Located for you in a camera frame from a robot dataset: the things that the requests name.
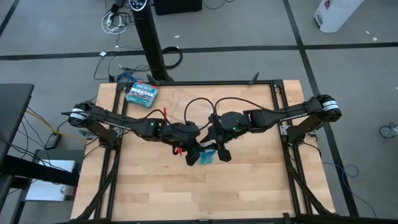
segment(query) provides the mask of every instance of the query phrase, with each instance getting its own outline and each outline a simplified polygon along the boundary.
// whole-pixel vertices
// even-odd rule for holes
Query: desk
[[[160,86],[159,95],[151,109],[128,104],[126,114],[141,118],[153,109],[167,108],[177,89],[184,91],[185,96],[202,96],[212,102],[222,97],[235,96],[274,109],[270,84],[208,84]],[[285,80],[284,90],[289,105],[304,101],[298,80]],[[115,94],[116,84],[102,84],[96,104],[112,110]],[[118,112],[121,113],[123,98],[120,97],[118,103]],[[195,106],[207,107],[204,101],[196,101]],[[227,111],[241,112],[254,108],[245,102],[226,100],[221,103],[218,111],[223,114]],[[190,116],[194,117],[194,114],[188,115],[188,118],[200,125],[198,119],[203,118]],[[160,118],[161,115],[153,114],[153,117]],[[294,124],[303,119],[294,120]],[[203,130],[200,138],[205,134],[206,131]],[[314,138],[307,137],[306,142],[317,145]],[[87,147],[87,152],[97,145],[93,143]],[[293,217],[294,208],[279,128],[274,126],[265,133],[245,134],[227,143],[226,147],[231,151],[230,162],[221,162],[217,158],[214,164],[196,163],[189,167],[184,157],[172,155],[170,146],[144,141],[133,133],[124,135],[112,221],[275,218],[281,217],[283,213],[289,213]],[[308,187],[329,211],[334,212],[318,151],[306,145],[300,146],[299,150]],[[84,160],[72,218],[79,216],[96,193],[103,157],[104,150],[97,149]],[[301,211],[305,213],[298,187],[297,192]],[[108,194],[109,191],[104,196],[101,217],[105,216]]]

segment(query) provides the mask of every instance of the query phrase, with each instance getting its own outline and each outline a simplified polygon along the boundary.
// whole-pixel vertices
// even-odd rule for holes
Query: black stripe
[[[366,49],[380,47],[398,47],[398,42],[368,43],[368,44],[323,44],[304,45],[305,50],[329,50],[329,49]]]
[[[208,53],[208,52],[239,52],[253,50],[298,50],[295,45],[275,45],[275,46],[240,46],[240,47],[200,47],[181,49],[182,53]],[[118,56],[144,55],[143,50],[127,50],[118,52]],[[35,59],[60,59],[60,58],[86,58],[100,57],[100,52],[68,53],[68,54],[39,54],[39,55],[5,55],[0,56],[0,60],[35,60]]]
[[[290,7],[289,0],[284,0],[284,5],[285,5],[285,8],[286,8],[287,16],[288,16],[289,21],[290,21],[290,25],[292,26],[292,30],[293,30],[293,33],[294,33],[294,37],[295,37],[296,43],[297,43],[297,45],[299,47],[300,55],[301,55],[301,58],[302,58],[303,63],[304,63],[304,67],[305,67],[305,71],[307,73],[307,77],[308,77],[308,79],[310,81],[310,84],[311,84],[312,92],[313,92],[314,95],[318,95],[319,94],[319,88],[318,88],[317,82],[315,80],[315,76],[314,76],[314,74],[312,72],[310,61],[309,61],[309,59],[307,57],[307,53],[305,51],[305,47],[303,45],[303,41],[302,41],[301,36],[300,36],[299,28],[297,27],[296,21],[294,19],[293,11],[292,11],[292,8]],[[339,165],[340,167],[344,167],[343,161],[341,160],[341,157],[340,157],[340,153],[338,152],[336,139],[335,139],[335,136],[333,134],[333,131],[331,130],[330,124],[326,123],[324,125],[324,128],[325,128],[325,132],[326,132],[326,138],[328,140],[328,144],[329,144],[329,147],[330,147],[331,156],[333,158],[333,162],[336,165]],[[340,187],[341,187],[341,189],[343,191],[343,195],[344,195],[344,198],[345,198],[345,201],[346,201],[346,204],[347,204],[347,208],[348,208],[349,214],[350,214],[350,216],[358,217],[359,213],[358,213],[358,209],[356,208],[356,204],[355,204],[355,200],[354,200],[353,194],[344,185],[344,182],[346,182],[347,187],[351,188],[349,186],[348,180],[347,180],[346,176],[344,176],[344,179],[343,179],[343,176],[342,176],[343,174],[337,167],[336,167],[336,171],[337,171],[337,174],[339,176]]]
[[[10,10],[8,10],[8,13],[7,13],[6,17],[4,18],[4,20],[3,20],[3,22],[2,22],[2,24],[0,26],[0,37],[1,37],[1,34],[4,32],[4,30],[6,29],[7,24],[10,21],[11,16],[13,15],[13,13],[14,13],[15,9],[17,8],[18,4],[19,4],[19,0],[15,0],[14,3],[12,3],[12,6],[11,6]]]

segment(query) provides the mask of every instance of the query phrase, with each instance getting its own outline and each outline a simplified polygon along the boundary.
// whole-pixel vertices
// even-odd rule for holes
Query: wooden tabletop
[[[304,101],[298,80],[286,80],[284,84],[289,105]],[[102,84],[96,104],[112,110],[115,92],[116,84]],[[190,100],[205,97],[215,103],[227,96],[245,98],[274,109],[269,85],[162,86],[151,109],[128,104],[127,115],[141,118],[153,109],[166,107],[167,113],[173,116],[169,117],[170,121],[178,122],[183,120],[183,109]],[[225,100],[221,102],[218,114],[251,109],[256,108],[242,101]],[[187,119],[201,126],[210,113],[207,102],[196,101],[190,105]],[[162,116],[154,113],[152,117]],[[205,134],[204,129],[198,140]],[[305,141],[317,145],[314,138],[307,137]],[[97,142],[93,143],[86,152],[97,145]],[[261,134],[245,134],[227,143],[226,148],[232,155],[228,163],[219,161],[215,155],[212,164],[201,165],[198,161],[189,167],[185,158],[174,156],[172,148],[166,144],[147,142],[133,133],[124,135],[112,220],[276,218],[285,212],[293,217],[278,127]],[[300,146],[299,150],[308,187],[327,209],[334,212],[318,151],[306,145]],[[85,158],[72,218],[80,215],[96,193],[103,156],[104,149],[99,148]],[[103,217],[107,198],[108,193],[104,196]]]

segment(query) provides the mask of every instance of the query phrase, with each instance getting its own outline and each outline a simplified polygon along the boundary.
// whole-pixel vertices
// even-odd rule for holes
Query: small box
[[[135,103],[146,108],[152,107],[156,99],[158,89],[145,83],[133,84],[130,92],[126,95],[127,102]]]

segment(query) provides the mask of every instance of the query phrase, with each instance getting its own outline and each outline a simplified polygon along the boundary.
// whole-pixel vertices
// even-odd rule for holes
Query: white container
[[[314,19],[325,33],[337,32],[364,0],[322,0]]]

